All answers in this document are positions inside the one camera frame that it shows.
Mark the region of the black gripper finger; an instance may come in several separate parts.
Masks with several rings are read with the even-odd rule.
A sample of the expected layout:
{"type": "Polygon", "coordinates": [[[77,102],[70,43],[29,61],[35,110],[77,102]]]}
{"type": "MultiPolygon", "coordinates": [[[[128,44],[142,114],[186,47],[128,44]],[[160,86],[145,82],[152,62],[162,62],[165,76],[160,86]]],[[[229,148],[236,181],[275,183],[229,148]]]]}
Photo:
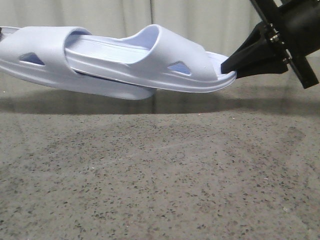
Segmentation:
{"type": "Polygon", "coordinates": [[[282,74],[289,70],[287,64],[274,54],[237,53],[237,79],[263,74],[282,74]]]}
{"type": "Polygon", "coordinates": [[[268,30],[258,23],[244,43],[221,64],[221,72],[227,74],[267,74],[271,63],[272,47],[267,40],[268,30]]]}

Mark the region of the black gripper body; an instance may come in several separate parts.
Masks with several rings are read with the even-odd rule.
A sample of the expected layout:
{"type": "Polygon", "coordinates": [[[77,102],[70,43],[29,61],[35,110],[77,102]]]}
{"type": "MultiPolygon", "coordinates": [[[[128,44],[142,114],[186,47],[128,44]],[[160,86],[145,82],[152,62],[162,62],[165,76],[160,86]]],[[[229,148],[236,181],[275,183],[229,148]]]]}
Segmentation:
{"type": "Polygon", "coordinates": [[[318,0],[252,0],[267,27],[267,41],[276,55],[290,65],[304,89],[319,83],[306,56],[320,49],[320,2],[318,0]]]}

